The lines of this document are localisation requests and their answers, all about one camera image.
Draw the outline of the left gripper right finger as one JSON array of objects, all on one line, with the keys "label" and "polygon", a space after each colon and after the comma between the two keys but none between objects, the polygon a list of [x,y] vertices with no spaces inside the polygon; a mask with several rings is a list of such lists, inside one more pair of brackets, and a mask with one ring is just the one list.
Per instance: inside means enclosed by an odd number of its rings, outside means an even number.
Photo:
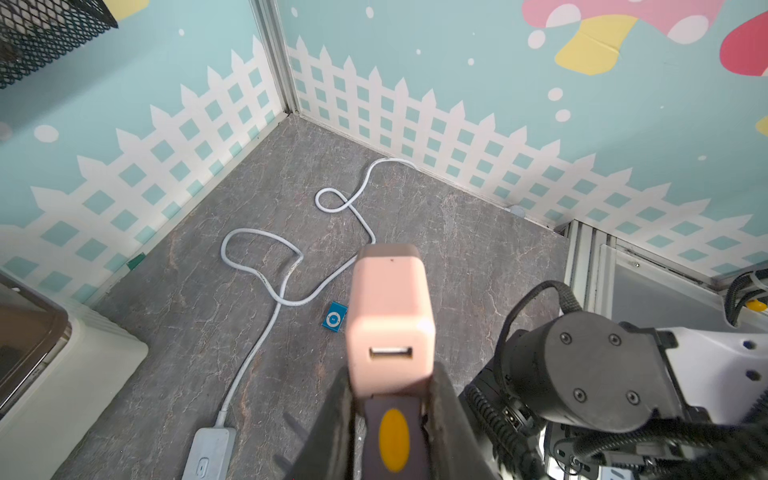
[{"label": "left gripper right finger", "polygon": [[496,479],[478,446],[445,367],[435,362],[428,387],[432,479]]}]

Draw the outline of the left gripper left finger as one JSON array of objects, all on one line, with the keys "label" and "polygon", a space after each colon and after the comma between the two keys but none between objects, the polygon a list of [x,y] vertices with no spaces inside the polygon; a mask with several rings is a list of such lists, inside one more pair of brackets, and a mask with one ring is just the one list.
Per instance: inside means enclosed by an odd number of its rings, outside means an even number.
[{"label": "left gripper left finger", "polygon": [[308,438],[286,478],[353,479],[355,425],[355,398],[349,371],[347,367],[342,367],[336,374]]}]

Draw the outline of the pink usb charger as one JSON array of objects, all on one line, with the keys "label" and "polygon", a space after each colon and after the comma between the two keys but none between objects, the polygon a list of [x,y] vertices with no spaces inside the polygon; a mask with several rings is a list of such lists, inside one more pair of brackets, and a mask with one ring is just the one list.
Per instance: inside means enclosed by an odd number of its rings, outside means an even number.
[{"label": "pink usb charger", "polygon": [[426,394],[436,326],[415,246],[372,244],[360,250],[346,322],[348,372],[357,399]]}]

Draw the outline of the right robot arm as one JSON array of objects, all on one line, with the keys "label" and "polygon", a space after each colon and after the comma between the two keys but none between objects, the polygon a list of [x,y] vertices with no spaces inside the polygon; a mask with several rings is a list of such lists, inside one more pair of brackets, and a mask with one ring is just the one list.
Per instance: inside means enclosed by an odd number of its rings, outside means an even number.
[{"label": "right robot arm", "polygon": [[767,335],[640,327],[546,280],[509,312],[459,397],[501,474],[763,479]]}]

